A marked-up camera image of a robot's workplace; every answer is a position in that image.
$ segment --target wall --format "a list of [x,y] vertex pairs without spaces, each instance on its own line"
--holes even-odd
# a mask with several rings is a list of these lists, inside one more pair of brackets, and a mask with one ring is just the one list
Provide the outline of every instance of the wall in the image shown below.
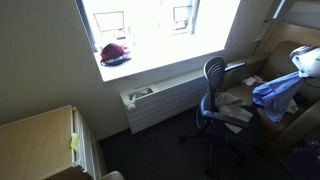
[[[241,1],[227,61],[252,54],[272,2]],[[71,104],[98,139],[128,128],[120,91],[201,68],[212,56],[103,83],[73,0],[2,0],[0,26],[0,125]]]

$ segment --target wooden desk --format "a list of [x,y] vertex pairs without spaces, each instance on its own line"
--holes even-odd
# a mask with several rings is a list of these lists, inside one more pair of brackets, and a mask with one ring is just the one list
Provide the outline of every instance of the wooden desk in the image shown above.
[[[79,134],[77,152],[71,136]],[[98,179],[97,143],[71,106],[0,127],[0,179]]]

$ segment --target yellow sticky note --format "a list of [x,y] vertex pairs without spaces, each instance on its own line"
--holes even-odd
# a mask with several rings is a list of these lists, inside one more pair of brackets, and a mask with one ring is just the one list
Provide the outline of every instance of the yellow sticky note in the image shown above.
[[79,142],[79,134],[77,133],[73,133],[71,135],[71,147],[72,149],[74,149],[75,151],[78,150],[78,142]]

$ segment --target window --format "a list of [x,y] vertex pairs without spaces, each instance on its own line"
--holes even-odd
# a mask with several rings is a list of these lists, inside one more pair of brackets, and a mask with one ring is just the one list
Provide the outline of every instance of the window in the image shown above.
[[133,52],[133,60],[119,66],[125,69],[99,66],[104,81],[223,50],[239,3],[77,0],[95,52],[109,43],[127,46]]

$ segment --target black office chair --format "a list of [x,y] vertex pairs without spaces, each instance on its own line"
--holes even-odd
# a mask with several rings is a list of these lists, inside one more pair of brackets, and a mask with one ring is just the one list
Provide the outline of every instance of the black office chair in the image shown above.
[[[219,114],[215,106],[215,95],[220,91],[224,73],[245,65],[246,63],[240,63],[225,68],[224,60],[221,57],[215,57],[206,62],[204,65],[204,75],[208,82],[208,91],[203,96],[196,114],[199,130],[196,133],[185,134],[179,137],[180,142],[185,142],[185,139],[189,137],[210,137],[209,163],[208,170],[206,170],[208,175],[213,174],[213,143],[215,137],[223,139],[226,142],[226,145],[238,155],[237,161],[239,163],[245,159],[245,156],[230,144],[230,141],[248,144],[254,148],[260,145],[260,119],[254,108],[242,106],[243,109],[253,114],[250,121],[245,122]],[[242,130],[238,134],[235,134],[225,126],[225,123],[241,127]]]

